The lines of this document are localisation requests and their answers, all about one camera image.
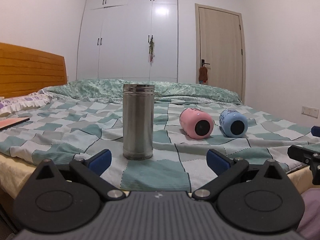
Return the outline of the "stainless steel cup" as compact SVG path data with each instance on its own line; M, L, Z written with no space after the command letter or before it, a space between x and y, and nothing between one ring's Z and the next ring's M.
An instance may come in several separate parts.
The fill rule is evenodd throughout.
M153 85L123 85L123 155L129 160L153 155L154 101Z

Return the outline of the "light blue cup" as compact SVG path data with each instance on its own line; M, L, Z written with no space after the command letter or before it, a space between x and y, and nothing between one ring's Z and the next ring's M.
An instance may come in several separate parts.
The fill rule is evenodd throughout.
M248 129L248 119L234 109L225 109L219 116L220 131L229 138L243 138Z

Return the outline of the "pink cup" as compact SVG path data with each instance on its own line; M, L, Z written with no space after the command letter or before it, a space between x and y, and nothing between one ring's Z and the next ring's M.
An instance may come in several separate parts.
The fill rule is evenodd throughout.
M190 138L200 140L210 137L214 121L208 113L200 109L186 108L180 114L180 125Z

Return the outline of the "green checkered bed sheet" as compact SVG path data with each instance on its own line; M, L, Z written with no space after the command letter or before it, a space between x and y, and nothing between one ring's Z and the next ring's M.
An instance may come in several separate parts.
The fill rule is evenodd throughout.
M309 128L251 107L211 102L157 101L153 123L123 128L123 107L74 99L53 100L20 111L25 122L1 131L1 188L15 197L44 159L68 164L111 151L102 177L124 190L193 191L215 177L210 149L250 164L276 160L286 173L303 164L287 155L291 145L319 151Z

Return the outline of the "green floral quilt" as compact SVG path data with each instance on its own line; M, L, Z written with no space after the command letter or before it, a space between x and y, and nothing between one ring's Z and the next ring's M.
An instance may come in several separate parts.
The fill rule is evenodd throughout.
M129 81L121 79L84 79L61 86L50 86L43 92L55 98L73 98L97 102L122 102L124 94L153 95L156 101L182 100L184 103L242 104L236 92L195 83L164 81Z

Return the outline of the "pink book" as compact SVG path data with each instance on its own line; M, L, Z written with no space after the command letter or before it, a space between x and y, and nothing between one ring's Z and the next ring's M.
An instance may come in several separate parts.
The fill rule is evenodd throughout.
M7 118L0 121L0 131L10 128L12 126L24 123L26 121L29 121L29 117L22 117L22 118Z

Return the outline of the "floral ruffled pillow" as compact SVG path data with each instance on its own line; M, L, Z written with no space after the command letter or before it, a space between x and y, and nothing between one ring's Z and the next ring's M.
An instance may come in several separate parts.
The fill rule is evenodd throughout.
M31 93L24 96L2 99L1 117L9 116L19 111L40 108L49 104L51 100L50 96L41 93Z

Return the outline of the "wooden headboard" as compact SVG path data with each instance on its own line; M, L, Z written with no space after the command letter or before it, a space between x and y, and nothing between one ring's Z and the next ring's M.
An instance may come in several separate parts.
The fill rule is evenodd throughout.
M14 98L67 83L65 58L36 49L1 43L1 96Z

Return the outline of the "wooden door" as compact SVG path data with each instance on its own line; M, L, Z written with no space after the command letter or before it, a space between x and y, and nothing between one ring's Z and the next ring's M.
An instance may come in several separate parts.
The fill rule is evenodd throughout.
M208 81L205 85L236 92L245 100L246 52L242 14L231 10L195 4L196 82L201 60L205 59Z

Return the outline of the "hanging green ornament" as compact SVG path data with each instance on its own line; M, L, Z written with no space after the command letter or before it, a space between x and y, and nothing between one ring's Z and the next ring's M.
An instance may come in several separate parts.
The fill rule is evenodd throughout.
M149 41L149 62L152 63L153 62L153 57L154 57L154 41L153 41L153 36L150 38Z

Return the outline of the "white wardrobe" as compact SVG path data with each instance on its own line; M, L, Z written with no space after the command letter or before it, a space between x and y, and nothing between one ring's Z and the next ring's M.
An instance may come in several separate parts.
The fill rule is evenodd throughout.
M178 1L86 0L76 77L177 81Z

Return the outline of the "wall power socket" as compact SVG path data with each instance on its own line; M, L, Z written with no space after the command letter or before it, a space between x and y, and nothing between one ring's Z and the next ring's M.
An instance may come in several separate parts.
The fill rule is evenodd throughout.
M306 116L310 116L310 117L313 117L313 118L318 118L319 109L303 106L301 114L302 115L306 115Z

